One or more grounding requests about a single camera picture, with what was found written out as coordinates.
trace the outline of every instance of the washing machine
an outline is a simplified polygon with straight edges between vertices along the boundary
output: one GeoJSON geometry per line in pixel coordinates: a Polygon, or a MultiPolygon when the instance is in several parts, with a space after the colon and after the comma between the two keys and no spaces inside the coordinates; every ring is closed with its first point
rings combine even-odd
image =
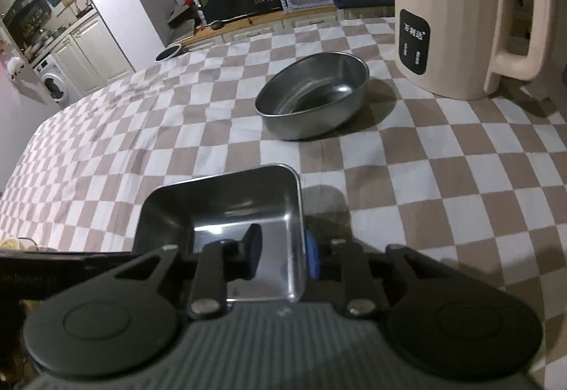
{"type": "Polygon", "coordinates": [[[61,109],[83,98],[80,91],[69,81],[64,71],[51,55],[38,63],[33,69],[45,85],[53,100],[61,109]]]}

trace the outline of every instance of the screw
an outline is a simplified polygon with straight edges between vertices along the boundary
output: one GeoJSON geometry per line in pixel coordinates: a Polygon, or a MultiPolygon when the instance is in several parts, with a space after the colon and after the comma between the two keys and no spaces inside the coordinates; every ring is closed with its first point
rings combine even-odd
{"type": "Polygon", "coordinates": [[[200,315],[212,314],[220,310],[220,304],[214,299],[197,299],[191,304],[191,310],[200,315]]]}
{"type": "Polygon", "coordinates": [[[369,299],[353,299],[348,303],[347,310],[351,315],[363,316],[376,310],[376,305],[369,299]]]}

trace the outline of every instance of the table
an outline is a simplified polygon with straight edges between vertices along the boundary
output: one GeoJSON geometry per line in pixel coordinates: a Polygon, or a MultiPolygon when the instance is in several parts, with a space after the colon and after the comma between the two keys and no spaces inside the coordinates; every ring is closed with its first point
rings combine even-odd
{"type": "Polygon", "coordinates": [[[115,82],[42,124],[0,206],[0,239],[72,251],[131,248],[156,187],[268,163],[301,176],[317,236],[407,244],[523,298],[545,341],[534,378],[567,381],[567,124],[549,99],[505,80],[462,102],[395,66],[393,19],[343,21],[191,52],[115,82]],[[321,51],[352,52],[367,105],[314,141],[263,129],[267,78],[321,51]]]}

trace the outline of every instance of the washing machine door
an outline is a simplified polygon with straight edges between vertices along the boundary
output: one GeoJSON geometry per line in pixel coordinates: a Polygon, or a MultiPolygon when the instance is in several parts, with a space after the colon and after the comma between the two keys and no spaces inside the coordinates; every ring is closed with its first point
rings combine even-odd
{"type": "Polygon", "coordinates": [[[59,75],[55,73],[43,74],[41,75],[41,82],[61,108],[69,105],[69,88],[59,75]]]}

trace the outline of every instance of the ribbed gray surface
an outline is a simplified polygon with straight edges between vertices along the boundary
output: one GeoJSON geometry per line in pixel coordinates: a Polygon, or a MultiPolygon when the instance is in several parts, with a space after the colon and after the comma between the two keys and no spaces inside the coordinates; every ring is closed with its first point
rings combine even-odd
{"type": "Polygon", "coordinates": [[[238,304],[224,318],[197,322],[175,349],[138,374],[103,383],[42,375],[29,390],[381,389],[535,390],[523,375],[486,384],[429,376],[399,358],[370,321],[325,304],[238,304]]]}

